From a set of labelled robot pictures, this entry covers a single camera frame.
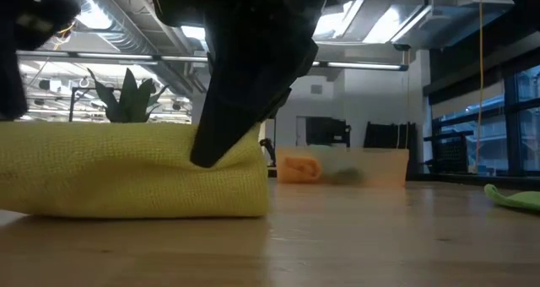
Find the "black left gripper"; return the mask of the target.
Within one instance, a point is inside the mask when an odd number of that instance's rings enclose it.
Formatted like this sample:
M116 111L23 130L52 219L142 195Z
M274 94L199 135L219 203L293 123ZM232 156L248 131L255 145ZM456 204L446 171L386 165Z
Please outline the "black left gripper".
M41 47L80 11L78 0L8 0L8 12L0 11L0 121L28 110L16 50Z

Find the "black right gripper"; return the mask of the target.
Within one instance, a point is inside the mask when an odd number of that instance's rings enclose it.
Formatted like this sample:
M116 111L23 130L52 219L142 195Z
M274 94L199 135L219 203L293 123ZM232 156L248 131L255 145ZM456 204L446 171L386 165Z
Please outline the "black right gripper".
M203 27L211 58L217 55L221 35L260 39L259 52L275 51L283 43L286 50L300 54L296 75L302 77L315 61L318 46L312 36L331 0L152 1L162 23ZM214 63L191 162L203 168L214 166L257 123L275 114L291 84L292 69L287 64Z

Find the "orange microfiber towel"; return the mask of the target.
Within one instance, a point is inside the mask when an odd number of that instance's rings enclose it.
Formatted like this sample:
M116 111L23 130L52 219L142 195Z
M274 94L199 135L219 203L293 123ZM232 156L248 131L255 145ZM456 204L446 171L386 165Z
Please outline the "orange microfiber towel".
M287 155L277 163L277 179L281 183L317 183L321 175L321 163L310 156Z

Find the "yellow microfiber towel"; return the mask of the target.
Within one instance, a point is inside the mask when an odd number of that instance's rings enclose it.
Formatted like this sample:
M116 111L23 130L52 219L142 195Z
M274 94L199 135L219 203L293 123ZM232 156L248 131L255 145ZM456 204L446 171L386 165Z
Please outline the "yellow microfiber towel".
M269 209L257 131L218 163L190 160L178 123L0 122L0 209L96 219L261 217Z

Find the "orange plastic basket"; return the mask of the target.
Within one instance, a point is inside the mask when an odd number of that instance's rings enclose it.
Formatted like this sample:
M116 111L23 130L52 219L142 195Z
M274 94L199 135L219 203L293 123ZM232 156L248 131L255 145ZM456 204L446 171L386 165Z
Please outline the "orange plastic basket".
M403 187L406 181L409 152L406 149L378 149L378 148L348 148L355 154L359 168L364 172L364 181L358 185L360 187ZM310 156L315 158L310 152L309 146L305 147L285 147L277 151L277 162L284 156ZM321 181L317 183L298 184L326 184Z

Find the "green microfiber towel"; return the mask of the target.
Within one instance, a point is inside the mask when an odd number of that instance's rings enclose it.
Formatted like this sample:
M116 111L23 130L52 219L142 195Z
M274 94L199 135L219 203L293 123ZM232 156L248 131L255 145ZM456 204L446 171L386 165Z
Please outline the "green microfiber towel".
M540 212L540 192L517 192L504 196L496 186L488 184L484 187L484 193L487 198L500 206Z

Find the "black cabinet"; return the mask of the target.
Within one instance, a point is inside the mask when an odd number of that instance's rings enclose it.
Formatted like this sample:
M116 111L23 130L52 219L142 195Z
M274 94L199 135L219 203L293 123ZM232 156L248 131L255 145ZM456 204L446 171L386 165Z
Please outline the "black cabinet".
M305 139L308 145L344 144L350 147L351 127L331 117L310 116L305 119Z

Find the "green artificial plant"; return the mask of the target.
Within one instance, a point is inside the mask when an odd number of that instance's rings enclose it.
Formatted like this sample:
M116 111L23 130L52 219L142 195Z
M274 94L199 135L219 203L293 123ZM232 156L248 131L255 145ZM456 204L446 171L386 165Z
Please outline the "green artificial plant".
M166 85L157 91L153 79L145 79L141 84L138 84L132 71L127 68L120 96L117 99L112 88L102 84L92 70L88 69L88 71L94 80L94 87L99 99L105 103L105 115L110 122L147 122L151 113L159 106L160 96L168 89L168 85Z

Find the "overhead beam with light strips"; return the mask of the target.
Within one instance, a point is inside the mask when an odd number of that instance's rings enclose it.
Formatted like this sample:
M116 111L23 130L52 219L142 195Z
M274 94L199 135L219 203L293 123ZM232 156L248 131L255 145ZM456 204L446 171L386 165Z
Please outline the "overhead beam with light strips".
M117 60L135 62L190 62L207 63L206 57L182 56L182 55L145 55L145 54L123 54L123 53L103 53L103 52L77 52L77 51L16 51L21 57L45 57L45 58L82 58L97 60ZM369 62L329 62L314 61L315 68L347 68L360 70L384 70L384 71L406 71L408 65L369 63Z

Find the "black cases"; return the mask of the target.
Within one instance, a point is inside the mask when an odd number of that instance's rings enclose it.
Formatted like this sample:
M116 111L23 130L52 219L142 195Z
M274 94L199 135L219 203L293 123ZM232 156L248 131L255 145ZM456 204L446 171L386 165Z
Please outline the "black cases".
M364 147L416 149L418 147L416 124L376 124L368 122L364 136Z

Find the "black mesh bin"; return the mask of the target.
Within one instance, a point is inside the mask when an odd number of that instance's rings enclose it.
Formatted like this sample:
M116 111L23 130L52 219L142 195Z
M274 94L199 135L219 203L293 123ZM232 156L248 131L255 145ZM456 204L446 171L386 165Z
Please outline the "black mesh bin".
M424 162L432 174L467 174L467 136L473 131L442 133L424 138L432 143L432 159Z

